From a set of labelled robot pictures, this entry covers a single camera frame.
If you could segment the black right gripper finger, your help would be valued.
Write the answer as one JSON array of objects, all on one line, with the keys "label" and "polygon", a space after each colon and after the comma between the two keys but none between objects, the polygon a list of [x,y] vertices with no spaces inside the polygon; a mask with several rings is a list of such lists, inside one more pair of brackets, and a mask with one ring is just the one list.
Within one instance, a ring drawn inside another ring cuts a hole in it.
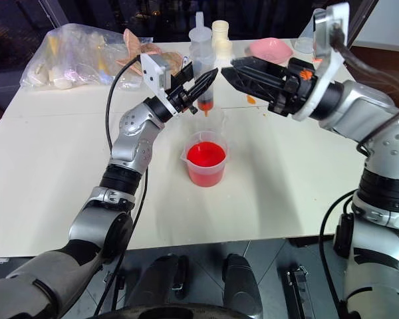
[{"label": "black right gripper finger", "polygon": [[284,82],[285,67],[266,60],[247,56],[232,60],[230,81],[254,80],[258,82]]},{"label": "black right gripper finger", "polygon": [[285,103],[285,69],[281,66],[231,66],[222,68],[221,73],[240,92],[267,101],[270,105]]}]

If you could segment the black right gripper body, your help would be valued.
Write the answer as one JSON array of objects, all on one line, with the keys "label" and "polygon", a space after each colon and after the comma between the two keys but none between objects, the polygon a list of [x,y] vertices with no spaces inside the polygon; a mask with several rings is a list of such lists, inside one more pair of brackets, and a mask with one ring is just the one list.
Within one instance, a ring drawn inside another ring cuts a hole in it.
[{"label": "black right gripper body", "polygon": [[317,82],[312,63],[290,58],[285,68],[282,89],[268,105],[268,111],[287,117],[297,113],[308,100]]}]

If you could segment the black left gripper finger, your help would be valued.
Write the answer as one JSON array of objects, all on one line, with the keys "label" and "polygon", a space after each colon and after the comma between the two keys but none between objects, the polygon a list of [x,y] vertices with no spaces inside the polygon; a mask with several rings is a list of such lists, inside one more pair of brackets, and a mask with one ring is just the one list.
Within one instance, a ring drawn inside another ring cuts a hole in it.
[{"label": "black left gripper finger", "polygon": [[177,88],[194,77],[192,62],[185,65],[175,76],[171,75],[171,87]]},{"label": "black left gripper finger", "polygon": [[188,102],[194,102],[203,93],[205,93],[213,84],[218,73],[218,68],[209,70],[203,73],[194,83],[194,85],[186,91],[186,98]]}]

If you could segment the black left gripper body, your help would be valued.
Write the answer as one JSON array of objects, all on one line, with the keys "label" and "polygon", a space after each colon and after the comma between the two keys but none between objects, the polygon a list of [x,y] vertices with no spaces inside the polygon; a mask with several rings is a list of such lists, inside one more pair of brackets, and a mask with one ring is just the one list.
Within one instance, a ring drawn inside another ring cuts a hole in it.
[{"label": "black left gripper body", "polygon": [[167,99],[176,110],[176,113],[183,113],[189,110],[192,114],[196,114],[198,109],[193,105],[194,101],[199,96],[199,89],[194,85],[189,90],[184,86],[178,85],[166,90]]}]

